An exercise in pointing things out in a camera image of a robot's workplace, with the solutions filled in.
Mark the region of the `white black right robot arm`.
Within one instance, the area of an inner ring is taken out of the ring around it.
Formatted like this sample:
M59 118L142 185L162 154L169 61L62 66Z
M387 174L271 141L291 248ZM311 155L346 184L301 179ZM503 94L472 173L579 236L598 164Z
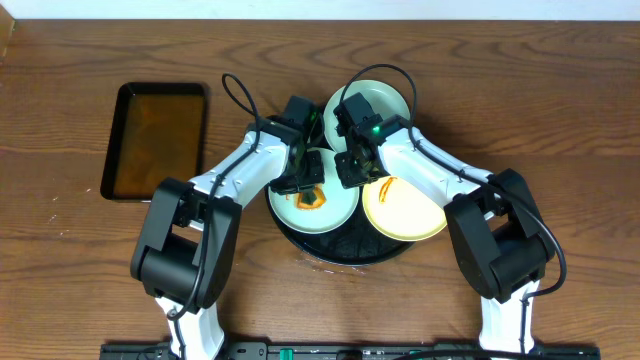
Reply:
M347 149L337 159L342 184L354 187L391 175L439 205L459 269L480 295L484 350L527 354L534 348L531 303L557 291L562 279L540 289L547 263L558 259L558 240L546 226L524 178L470 166L424 138L399 115L339 115Z

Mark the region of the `orange green sponge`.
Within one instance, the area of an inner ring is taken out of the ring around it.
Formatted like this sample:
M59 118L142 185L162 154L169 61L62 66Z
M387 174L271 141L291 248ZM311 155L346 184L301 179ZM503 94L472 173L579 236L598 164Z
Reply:
M327 199L320 184L312 190L300 192L296 195L295 207L300 210L317 210L321 208Z

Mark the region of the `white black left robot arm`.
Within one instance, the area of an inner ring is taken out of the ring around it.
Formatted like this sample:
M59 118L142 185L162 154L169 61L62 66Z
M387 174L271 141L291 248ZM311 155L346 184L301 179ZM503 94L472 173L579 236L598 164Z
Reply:
M267 185L308 192L324 178L312 135L315 110L257 117L239 147L208 172L156 188L131 260L131 275L164 312L170 359L215 359L225 335L216 302L232 268L244 208Z

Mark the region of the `light green plate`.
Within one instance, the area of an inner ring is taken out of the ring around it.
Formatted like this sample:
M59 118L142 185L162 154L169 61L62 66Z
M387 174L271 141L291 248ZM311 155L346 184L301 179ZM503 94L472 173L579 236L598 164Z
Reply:
M331 96L323 114L324 136L330 148L336 153L347 150L345 138L338 135L337 126L339 123L334 114L343 90L344 87L341 87ZM406 119L409 118L410 111L405 99L396 89L386 83L376 80L355 81L349 86L344 99L355 93L361 93L372 106L374 112L379 113L383 119L395 114L401 115Z
M334 157L329 149L318 148L324 166L324 183L318 184L314 193L314 205L303 205L299 193L279 195L267 190L268 202L278 220L289 228L306 233L329 232L345 223L355 211L360 190L357 187L345 189L337 175Z

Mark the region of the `light green plate top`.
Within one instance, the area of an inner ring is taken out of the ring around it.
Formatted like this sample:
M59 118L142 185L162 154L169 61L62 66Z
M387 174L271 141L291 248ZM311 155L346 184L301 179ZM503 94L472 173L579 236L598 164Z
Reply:
M323 114L324 136L330 148L336 153L347 150L345 138L338 135L337 126L339 123L334 114L343 90L344 87L341 87L331 96ZM406 119L409 118L410 111L405 99L396 89L386 83L376 80L355 81L349 86L344 99L355 93L361 93L372 106L374 112L379 113L383 119L395 114L401 115Z

